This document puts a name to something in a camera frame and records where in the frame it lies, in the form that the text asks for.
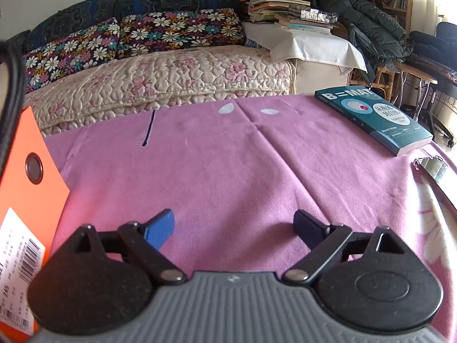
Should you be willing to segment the teal paperback book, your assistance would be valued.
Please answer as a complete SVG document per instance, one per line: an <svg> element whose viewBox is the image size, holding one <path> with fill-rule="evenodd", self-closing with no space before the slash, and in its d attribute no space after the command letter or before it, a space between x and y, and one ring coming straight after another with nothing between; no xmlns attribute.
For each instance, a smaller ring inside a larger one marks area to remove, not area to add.
<svg viewBox="0 0 457 343"><path fill-rule="evenodd" d="M369 134L394 156L428 145L432 134L409 115L361 85L317 90L314 96Z"/></svg>

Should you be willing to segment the floral cushion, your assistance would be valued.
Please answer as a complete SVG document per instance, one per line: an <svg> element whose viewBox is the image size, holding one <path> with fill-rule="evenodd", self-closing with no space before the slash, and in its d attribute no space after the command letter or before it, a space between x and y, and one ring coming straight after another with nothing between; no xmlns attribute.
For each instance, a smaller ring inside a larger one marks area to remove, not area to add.
<svg viewBox="0 0 457 343"><path fill-rule="evenodd" d="M23 56L25 92L36 91L63 77L113 60L119 44L116 18L56 39Z"/></svg>
<svg viewBox="0 0 457 343"><path fill-rule="evenodd" d="M246 40L234 9L127 15L120 23L118 58L200 47L242 46Z"/></svg>

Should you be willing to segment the floral cushion right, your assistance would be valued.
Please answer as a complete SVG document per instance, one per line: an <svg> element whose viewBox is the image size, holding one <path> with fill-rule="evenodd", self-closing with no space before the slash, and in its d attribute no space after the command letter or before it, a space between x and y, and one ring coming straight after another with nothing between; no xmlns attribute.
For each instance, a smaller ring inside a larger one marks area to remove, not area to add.
<svg viewBox="0 0 457 343"><path fill-rule="evenodd" d="M118 58L200 47L242 46L246 40L234 9L127 15L120 23Z"/></svg>

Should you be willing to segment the white cloth covered side table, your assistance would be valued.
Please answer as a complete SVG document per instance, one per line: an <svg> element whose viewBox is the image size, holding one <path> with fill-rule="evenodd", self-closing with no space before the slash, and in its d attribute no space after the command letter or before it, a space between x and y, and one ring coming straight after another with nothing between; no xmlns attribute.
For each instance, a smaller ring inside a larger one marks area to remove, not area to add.
<svg viewBox="0 0 457 343"><path fill-rule="evenodd" d="M295 94L312 95L348 84L350 73L366 71L365 60L348 40L338 36L282 29L274 24L244 23L246 38L270 51L273 61L295 67Z"/></svg>

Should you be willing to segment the orange cardboard box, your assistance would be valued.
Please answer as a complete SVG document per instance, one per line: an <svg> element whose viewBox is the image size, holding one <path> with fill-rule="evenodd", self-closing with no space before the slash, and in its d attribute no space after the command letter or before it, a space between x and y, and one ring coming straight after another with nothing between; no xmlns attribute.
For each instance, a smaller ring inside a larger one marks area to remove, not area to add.
<svg viewBox="0 0 457 343"><path fill-rule="evenodd" d="M27 289L50 257L68 194L26 108L1 180L1 333L14 342L26 341L37 329Z"/></svg>

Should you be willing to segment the floral cushion left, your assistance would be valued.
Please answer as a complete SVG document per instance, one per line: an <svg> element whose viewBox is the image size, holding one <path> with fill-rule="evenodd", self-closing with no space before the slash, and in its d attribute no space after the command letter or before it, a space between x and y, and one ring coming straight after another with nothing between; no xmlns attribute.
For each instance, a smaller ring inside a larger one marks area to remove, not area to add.
<svg viewBox="0 0 457 343"><path fill-rule="evenodd" d="M113 60L119 44L116 18L56 39L23 56L25 92L36 91L63 77Z"/></svg>

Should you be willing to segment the stack of books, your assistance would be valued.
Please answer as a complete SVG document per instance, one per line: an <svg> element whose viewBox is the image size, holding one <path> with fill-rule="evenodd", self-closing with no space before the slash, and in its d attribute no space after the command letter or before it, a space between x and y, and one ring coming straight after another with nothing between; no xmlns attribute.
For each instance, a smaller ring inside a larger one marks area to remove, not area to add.
<svg viewBox="0 0 457 343"><path fill-rule="evenodd" d="M311 6L307 0L239 0L243 20L254 24L274 24L285 29L330 34L338 15Z"/></svg>

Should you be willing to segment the dark green puffer jacket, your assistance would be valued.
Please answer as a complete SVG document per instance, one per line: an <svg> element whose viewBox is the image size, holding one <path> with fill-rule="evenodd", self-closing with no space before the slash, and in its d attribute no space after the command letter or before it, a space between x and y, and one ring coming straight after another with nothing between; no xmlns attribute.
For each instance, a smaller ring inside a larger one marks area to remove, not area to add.
<svg viewBox="0 0 457 343"><path fill-rule="evenodd" d="M403 61L410 56L407 32L390 15L367 0L311 0L311 6L334 13L346 27L348 41L361 52L366 69L360 74L367 84L373 82L378 67Z"/></svg>

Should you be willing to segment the dark blue patterned pillow left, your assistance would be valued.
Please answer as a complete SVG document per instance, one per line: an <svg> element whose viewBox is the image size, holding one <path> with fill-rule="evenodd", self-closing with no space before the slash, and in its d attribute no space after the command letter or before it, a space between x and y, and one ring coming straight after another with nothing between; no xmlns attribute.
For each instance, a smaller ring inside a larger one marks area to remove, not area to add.
<svg viewBox="0 0 457 343"><path fill-rule="evenodd" d="M22 54L42 47L51 41L86 29L115 16L118 0L85 0L59 10L32 30L22 31L5 42Z"/></svg>

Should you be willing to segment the pink floral table cloth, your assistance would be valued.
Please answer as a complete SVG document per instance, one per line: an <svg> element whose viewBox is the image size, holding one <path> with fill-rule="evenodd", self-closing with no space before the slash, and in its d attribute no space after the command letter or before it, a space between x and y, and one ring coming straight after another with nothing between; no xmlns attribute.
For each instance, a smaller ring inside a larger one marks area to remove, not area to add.
<svg viewBox="0 0 457 343"><path fill-rule="evenodd" d="M392 228L444 289L434 327L456 340L456 219L414 168L435 143L394 156L311 95L164 108L46 138L70 193L54 238L84 223L111 231L163 209L163 254L195 270L284 272L307 248L303 209L357 232Z"/></svg>

